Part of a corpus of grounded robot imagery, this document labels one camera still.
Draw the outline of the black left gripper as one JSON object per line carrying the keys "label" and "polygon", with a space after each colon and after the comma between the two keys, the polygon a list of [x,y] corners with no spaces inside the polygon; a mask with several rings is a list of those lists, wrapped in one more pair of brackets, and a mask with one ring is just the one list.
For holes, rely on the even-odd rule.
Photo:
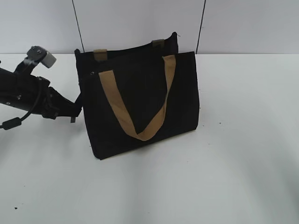
{"label": "black left gripper", "polygon": [[49,80],[43,77],[37,77],[37,80],[39,82],[38,87],[41,87],[41,96],[35,107],[35,114],[46,119],[70,117],[71,123],[75,123],[83,107],[82,93],[73,103],[51,87]]}

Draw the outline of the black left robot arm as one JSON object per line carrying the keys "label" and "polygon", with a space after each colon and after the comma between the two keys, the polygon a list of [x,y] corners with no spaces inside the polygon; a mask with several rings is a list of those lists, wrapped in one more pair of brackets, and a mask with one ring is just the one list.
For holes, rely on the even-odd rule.
{"label": "black left robot arm", "polygon": [[0,102],[45,119],[70,117],[73,121],[82,110],[79,100],[69,101],[50,86],[49,80],[5,69],[0,69]]}

